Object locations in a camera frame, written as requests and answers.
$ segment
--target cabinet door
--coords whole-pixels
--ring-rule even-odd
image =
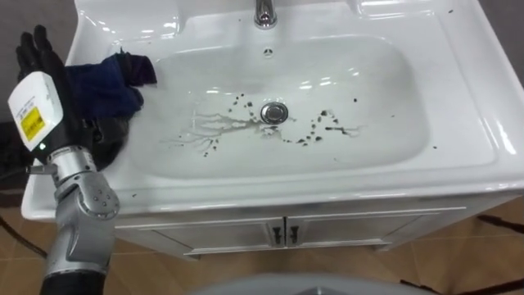
[[[418,218],[438,213],[287,218],[288,247],[385,244],[383,238]]]
[[[282,217],[167,225],[149,229],[192,250],[186,255],[284,247]]]

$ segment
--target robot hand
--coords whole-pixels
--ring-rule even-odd
[[[100,295],[115,241],[118,197],[97,172],[91,133],[46,29],[38,25],[33,35],[23,33],[16,55],[19,84],[9,107],[25,146],[43,164],[39,174],[50,174],[56,186],[58,235],[41,294]]]

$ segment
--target brown floor tile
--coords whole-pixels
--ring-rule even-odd
[[[22,226],[20,227],[20,234],[22,234],[32,243],[41,247],[44,251],[48,251],[53,242],[55,241],[56,224],[24,220]],[[120,239],[116,240],[115,247],[113,249],[114,254],[135,252],[153,252],[153,250]],[[36,254],[32,253],[30,250],[26,249],[19,243],[16,244],[15,251],[12,256],[15,258],[38,257]]]
[[[501,217],[507,221],[524,224],[524,197],[520,197],[511,202],[490,209],[482,214]],[[477,220],[474,216],[457,222],[434,233],[428,234],[421,239],[427,238],[452,238],[452,237],[488,237],[500,235],[518,235],[509,229],[503,229],[493,225],[488,225]]]
[[[0,285],[2,295],[39,294],[42,285],[44,262],[41,259],[20,259],[7,262]]]
[[[44,251],[49,251],[49,248],[55,241],[56,224],[36,222],[31,220],[24,220],[20,227],[20,234],[27,238]],[[38,258],[36,254],[17,243],[13,253],[14,258]]]
[[[422,240],[413,242],[413,249],[421,284],[444,294],[524,277],[523,237]]]
[[[13,228],[19,229],[22,222],[20,208],[0,209],[0,216]],[[0,259],[10,258],[15,247],[15,240],[4,229],[0,229]]]
[[[106,280],[108,294],[183,294],[178,278],[169,271],[176,258],[157,254],[116,255]]]
[[[130,243],[121,239],[116,239],[115,246],[113,247],[113,254],[124,254],[124,253],[147,253],[154,252],[150,248],[142,247],[135,243]]]
[[[418,283],[411,245],[390,252],[370,247],[318,248],[205,255],[182,261],[159,253],[115,255],[108,293],[181,294],[211,284],[267,273],[331,273]]]
[[[287,270],[352,275],[394,283],[405,279],[418,283],[412,250],[409,243],[389,252],[376,252],[372,247],[304,249],[293,254]]]
[[[2,281],[6,273],[7,264],[9,261],[0,261],[0,294],[2,293]]]

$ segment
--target ceramic sink basin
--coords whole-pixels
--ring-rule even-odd
[[[158,76],[105,171],[123,213],[523,185],[521,86],[476,0],[275,0],[269,30],[245,0],[76,5],[68,63],[123,49]]]
[[[129,138],[130,157],[152,174],[318,173],[396,163],[428,145],[411,67],[379,38],[180,52],[156,69],[160,83],[142,91],[147,106]],[[272,127],[260,109],[273,101],[290,117]]]

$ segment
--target chrome faucet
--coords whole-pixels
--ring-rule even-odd
[[[277,24],[277,13],[273,0],[255,0],[255,25],[262,30],[269,30]]]

